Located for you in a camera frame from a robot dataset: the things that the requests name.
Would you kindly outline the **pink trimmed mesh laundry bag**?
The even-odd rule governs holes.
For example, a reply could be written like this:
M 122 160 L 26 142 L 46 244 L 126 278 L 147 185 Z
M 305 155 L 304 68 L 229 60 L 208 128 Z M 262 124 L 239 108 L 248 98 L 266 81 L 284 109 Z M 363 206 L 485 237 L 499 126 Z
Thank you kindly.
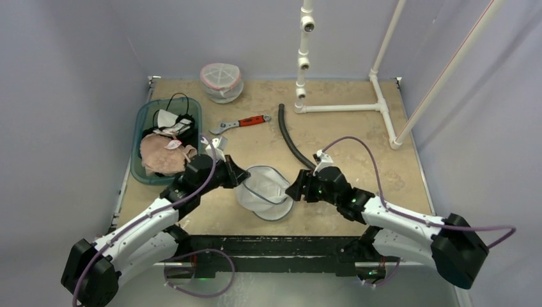
M 239 67 L 227 63 L 204 66 L 200 71 L 200 80 L 208 98 L 217 104 L 234 101 L 244 89 Z

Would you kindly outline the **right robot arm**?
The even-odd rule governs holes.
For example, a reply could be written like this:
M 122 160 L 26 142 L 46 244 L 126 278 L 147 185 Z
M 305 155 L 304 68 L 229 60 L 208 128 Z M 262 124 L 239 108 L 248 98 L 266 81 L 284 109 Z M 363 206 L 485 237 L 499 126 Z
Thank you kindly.
M 316 173 L 300 170 L 286 194 L 295 201 L 324 201 L 347 220 L 367 225 L 374 236 L 359 242 L 360 255 L 366 260 L 382 255 L 424 264 L 458 288 L 472 288 L 489 253 L 465 218 L 384 205 L 374 193 L 353 187 L 335 166 Z

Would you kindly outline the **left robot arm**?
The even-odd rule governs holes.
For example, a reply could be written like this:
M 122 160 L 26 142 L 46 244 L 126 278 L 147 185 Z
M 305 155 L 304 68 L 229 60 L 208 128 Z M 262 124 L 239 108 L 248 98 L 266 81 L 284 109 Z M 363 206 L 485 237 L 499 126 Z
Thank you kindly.
M 106 306 L 137 269 L 168 258 L 187 259 L 187 234 L 176 223 L 199 206 L 204 194 L 238 187 L 250 175 L 230 155 L 213 159 L 198 154 L 127 224 L 93 242 L 77 241 L 61 277 L 61 284 L 72 294 L 72 305 Z

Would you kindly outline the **pink lace bra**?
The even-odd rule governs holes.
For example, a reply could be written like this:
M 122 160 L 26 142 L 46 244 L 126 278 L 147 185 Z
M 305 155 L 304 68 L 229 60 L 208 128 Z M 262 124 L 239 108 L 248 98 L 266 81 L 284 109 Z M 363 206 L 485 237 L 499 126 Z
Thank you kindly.
M 183 172 L 185 166 L 197 154 L 192 145 L 183 145 L 178 139 L 150 134 L 140 144 L 141 164 L 146 175 L 173 176 Z

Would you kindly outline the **white mesh laundry bag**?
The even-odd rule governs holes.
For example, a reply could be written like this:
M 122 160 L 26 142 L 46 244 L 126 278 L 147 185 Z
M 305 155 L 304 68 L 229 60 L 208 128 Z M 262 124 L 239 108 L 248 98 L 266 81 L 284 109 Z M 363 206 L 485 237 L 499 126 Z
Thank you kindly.
M 290 182 L 277 169 L 255 165 L 247 169 L 249 178 L 234 188 L 236 200 L 264 221 L 280 221 L 293 208 L 293 200 L 286 194 Z

